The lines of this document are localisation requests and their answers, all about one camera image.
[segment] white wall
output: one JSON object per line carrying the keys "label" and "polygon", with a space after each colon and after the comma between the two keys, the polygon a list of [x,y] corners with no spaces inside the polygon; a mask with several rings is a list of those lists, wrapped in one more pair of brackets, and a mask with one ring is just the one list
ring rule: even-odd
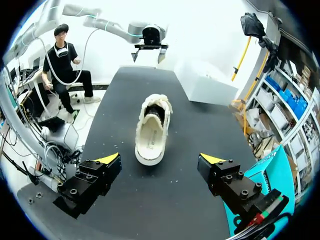
{"label": "white wall", "polygon": [[[163,0],[161,7],[151,5],[149,0],[114,2],[66,0],[66,2],[101,8],[102,18],[118,22],[125,29],[133,20],[169,24],[167,37],[163,41],[169,44],[169,49],[166,59],[159,64],[159,68],[173,70],[179,58],[199,59],[216,66],[228,79],[231,79],[233,67],[237,66],[248,39],[243,34],[240,17],[245,12],[256,12],[245,0]],[[39,19],[41,10],[42,7],[33,13],[21,29],[21,33]],[[266,28],[266,14],[257,12],[256,14]],[[80,58],[83,58],[87,37],[94,30],[82,26],[83,20],[84,17],[62,16],[61,18],[61,22],[70,27],[66,40],[75,45]],[[41,38],[51,46],[55,42],[53,30]],[[21,57],[22,62],[27,62],[26,58],[39,49],[41,43],[33,42]],[[88,42],[84,68],[91,71],[93,82],[109,83],[121,65],[133,65],[131,52],[135,51],[133,45],[122,38],[100,30],[95,32]],[[241,89],[248,80],[259,53],[260,46],[254,39],[235,79],[238,88]]]}

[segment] white box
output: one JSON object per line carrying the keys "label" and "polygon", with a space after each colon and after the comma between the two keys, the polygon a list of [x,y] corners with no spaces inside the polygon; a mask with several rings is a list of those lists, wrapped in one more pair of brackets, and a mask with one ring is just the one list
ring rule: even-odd
{"label": "white box", "polygon": [[278,105],[276,104],[271,112],[271,117],[279,129],[282,129],[286,124],[288,124],[288,120],[282,111],[279,109]]}
{"label": "white box", "polygon": [[205,61],[179,61],[174,73],[189,101],[228,106],[238,92],[231,79]]}
{"label": "white box", "polygon": [[294,155],[297,155],[302,149],[304,149],[302,140],[299,137],[299,134],[297,134],[291,141],[291,148]]}
{"label": "white box", "polygon": [[272,96],[263,88],[260,88],[258,95],[256,96],[262,107],[267,111],[271,111],[274,106]]}

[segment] computer monitor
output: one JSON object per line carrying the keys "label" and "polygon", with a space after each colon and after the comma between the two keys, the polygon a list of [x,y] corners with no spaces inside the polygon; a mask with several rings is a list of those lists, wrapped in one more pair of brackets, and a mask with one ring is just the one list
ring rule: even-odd
{"label": "computer monitor", "polygon": [[36,58],[34,61],[33,61],[33,72],[35,72],[36,70],[39,69],[39,66],[40,66],[40,57]]}
{"label": "computer monitor", "polygon": [[15,82],[15,77],[17,76],[17,72],[15,68],[10,71],[10,76],[12,81]]}

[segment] white slipper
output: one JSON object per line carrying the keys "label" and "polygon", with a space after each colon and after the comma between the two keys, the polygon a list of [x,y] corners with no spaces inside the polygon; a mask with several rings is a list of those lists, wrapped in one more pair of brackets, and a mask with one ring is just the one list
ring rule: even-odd
{"label": "white slipper", "polygon": [[135,157],[143,165],[158,164],[165,154],[172,106],[166,95],[152,94],[142,104],[135,136]]}

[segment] black pants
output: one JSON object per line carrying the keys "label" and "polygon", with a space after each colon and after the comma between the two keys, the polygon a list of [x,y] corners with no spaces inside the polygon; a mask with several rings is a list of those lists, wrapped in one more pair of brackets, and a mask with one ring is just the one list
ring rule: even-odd
{"label": "black pants", "polygon": [[[63,82],[65,83],[72,83],[76,77],[78,76],[80,71],[72,71],[72,72],[68,72],[67,74],[64,75],[64,77],[60,78]],[[82,83],[83,84],[83,88],[84,88],[84,96],[85,97],[92,97],[94,95],[93,93],[93,89],[92,89],[92,82],[91,82],[91,73],[87,70],[82,70],[81,75],[78,79],[78,81],[76,81],[77,83]],[[62,105],[65,107],[65,109],[69,112],[69,113],[73,113],[74,109],[71,106],[71,101],[70,101],[70,95],[69,92],[67,91],[67,87],[63,84],[61,84],[60,82],[58,82],[58,80],[53,79],[52,80],[52,85],[53,85],[53,89],[55,90],[55,92],[59,95],[59,98],[61,100]]]}

